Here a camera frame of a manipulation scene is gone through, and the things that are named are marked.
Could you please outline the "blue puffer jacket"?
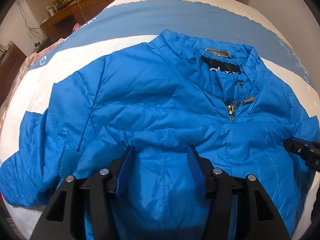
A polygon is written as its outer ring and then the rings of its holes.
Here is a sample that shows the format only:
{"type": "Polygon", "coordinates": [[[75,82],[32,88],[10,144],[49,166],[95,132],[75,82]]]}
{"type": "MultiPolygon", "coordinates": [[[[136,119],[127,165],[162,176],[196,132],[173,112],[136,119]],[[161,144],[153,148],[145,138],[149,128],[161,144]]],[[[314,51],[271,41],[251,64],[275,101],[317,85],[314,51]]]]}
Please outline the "blue puffer jacket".
{"type": "Polygon", "coordinates": [[[150,42],[83,60],[70,51],[35,75],[35,108],[21,109],[18,144],[1,165],[12,206],[45,206],[63,178],[86,178],[137,155],[114,203],[122,239],[197,239],[209,202],[187,149],[231,176],[253,174],[288,233],[302,217],[315,173],[284,140],[319,139],[319,122],[292,88],[245,44],[165,30],[150,42]]]}

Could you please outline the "pink floral quilt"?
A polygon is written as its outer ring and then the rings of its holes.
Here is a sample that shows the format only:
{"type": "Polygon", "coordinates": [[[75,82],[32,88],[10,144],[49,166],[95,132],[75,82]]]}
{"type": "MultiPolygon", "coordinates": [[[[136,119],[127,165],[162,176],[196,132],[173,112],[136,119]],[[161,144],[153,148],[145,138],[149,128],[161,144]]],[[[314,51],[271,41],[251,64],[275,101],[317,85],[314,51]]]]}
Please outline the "pink floral quilt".
{"type": "Polygon", "coordinates": [[[61,44],[65,38],[60,38],[57,42],[54,44],[48,46],[47,48],[44,48],[43,50],[32,53],[30,56],[25,57],[24,61],[22,63],[18,64],[18,68],[15,71],[16,74],[14,74],[14,79],[12,82],[9,83],[10,90],[7,92],[7,96],[3,97],[1,99],[1,129],[3,128],[5,116],[7,114],[9,104],[12,100],[12,97],[14,93],[16,92],[16,89],[18,85],[20,84],[22,78],[25,76],[25,74],[28,72],[28,70],[35,65],[36,61],[40,61],[41,58],[46,56],[50,51],[52,51],[54,48],[56,48],[59,44],[61,44]]]}

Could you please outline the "dark brown headboard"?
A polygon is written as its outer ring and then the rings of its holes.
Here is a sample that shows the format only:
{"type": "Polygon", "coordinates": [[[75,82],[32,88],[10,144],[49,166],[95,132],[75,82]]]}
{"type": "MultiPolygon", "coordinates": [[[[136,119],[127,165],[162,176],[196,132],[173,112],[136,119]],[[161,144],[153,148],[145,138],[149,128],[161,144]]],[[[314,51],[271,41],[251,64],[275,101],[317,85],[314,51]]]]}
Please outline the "dark brown headboard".
{"type": "Polygon", "coordinates": [[[12,84],[26,58],[27,57],[23,51],[21,51],[14,42],[10,41],[7,52],[5,53],[3,59],[1,59],[0,65],[0,105],[3,104],[9,95],[12,84]]]}

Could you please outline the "blue and white bedsheet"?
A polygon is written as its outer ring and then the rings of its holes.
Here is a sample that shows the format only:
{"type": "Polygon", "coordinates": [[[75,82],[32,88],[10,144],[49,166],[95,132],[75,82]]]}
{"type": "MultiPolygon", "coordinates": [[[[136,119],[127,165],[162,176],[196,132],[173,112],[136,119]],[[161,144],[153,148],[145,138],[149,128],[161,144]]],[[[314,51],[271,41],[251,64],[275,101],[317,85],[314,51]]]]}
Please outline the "blue and white bedsheet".
{"type": "Polygon", "coordinates": [[[259,11],[234,0],[215,5],[182,0],[141,1],[104,9],[37,61],[9,104],[1,134],[1,161],[18,150],[26,111],[42,113],[53,84],[116,50],[149,42],[168,29],[189,36],[253,46],[264,64],[294,91],[309,116],[319,115],[319,96],[298,55],[259,11]]]}

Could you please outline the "wooden desk with shelves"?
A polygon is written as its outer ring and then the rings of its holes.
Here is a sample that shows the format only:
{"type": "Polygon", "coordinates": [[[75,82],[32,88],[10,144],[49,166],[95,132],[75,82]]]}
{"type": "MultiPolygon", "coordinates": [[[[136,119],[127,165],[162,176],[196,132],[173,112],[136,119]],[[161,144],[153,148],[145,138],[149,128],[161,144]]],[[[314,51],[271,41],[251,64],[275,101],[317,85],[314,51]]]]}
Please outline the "wooden desk with shelves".
{"type": "Polygon", "coordinates": [[[73,32],[76,24],[84,25],[90,18],[85,0],[40,0],[46,5],[47,19],[40,24],[42,31],[56,42],[73,32]]]}

